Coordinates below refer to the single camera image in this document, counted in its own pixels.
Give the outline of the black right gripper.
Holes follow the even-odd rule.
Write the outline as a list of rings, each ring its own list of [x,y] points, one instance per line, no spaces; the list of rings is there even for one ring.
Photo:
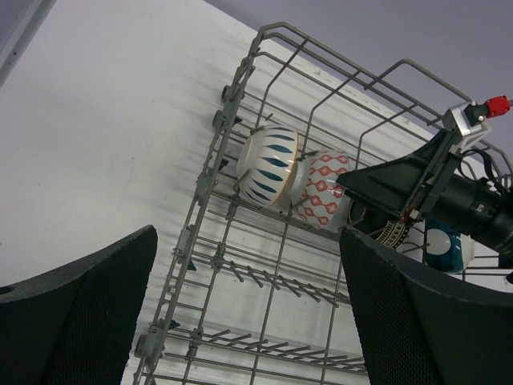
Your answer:
[[[342,173],[337,183],[348,197],[405,224],[426,219],[461,160],[455,134],[443,129],[404,157]]]

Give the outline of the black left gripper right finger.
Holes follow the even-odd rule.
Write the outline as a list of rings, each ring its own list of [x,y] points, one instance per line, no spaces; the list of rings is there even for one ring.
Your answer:
[[[372,384],[510,384],[512,295],[345,226],[341,261]]]

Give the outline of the red diamond pattern bowl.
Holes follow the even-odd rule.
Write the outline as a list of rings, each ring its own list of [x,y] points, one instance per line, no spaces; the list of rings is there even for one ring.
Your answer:
[[[346,152],[326,149],[299,163],[301,191],[292,199],[296,215],[315,229],[336,231],[347,221],[349,199],[337,178],[351,169]]]

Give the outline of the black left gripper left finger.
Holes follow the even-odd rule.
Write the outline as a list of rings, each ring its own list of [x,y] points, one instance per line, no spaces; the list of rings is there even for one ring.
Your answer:
[[[119,384],[157,251],[147,225],[1,288],[3,384]]]

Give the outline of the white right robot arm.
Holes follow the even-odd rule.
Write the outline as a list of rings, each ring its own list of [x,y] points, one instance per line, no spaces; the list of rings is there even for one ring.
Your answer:
[[[512,251],[512,191],[492,176],[460,176],[463,152],[446,129],[408,155],[337,178],[345,194],[378,215],[411,225],[434,219],[500,254]]]

